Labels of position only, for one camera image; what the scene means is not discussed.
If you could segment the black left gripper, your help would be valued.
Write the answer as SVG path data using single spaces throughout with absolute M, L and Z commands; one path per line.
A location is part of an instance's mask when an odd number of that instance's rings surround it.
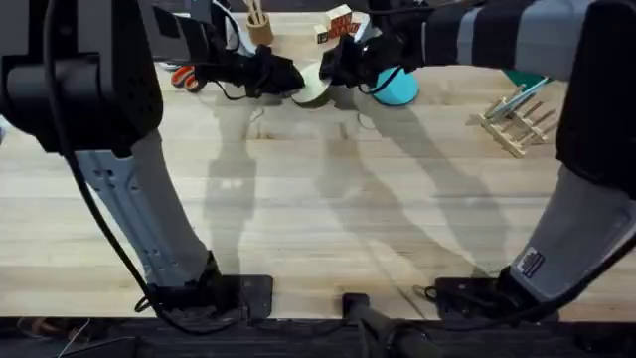
M 258 98 L 264 93 L 283 96 L 304 88 L 305 81 L 292 60 L 275 55 L 260 45 L 252 56 L 221 51 L 195 65 L 200 83 L 229 83 L 244 87 L 245 95 Z

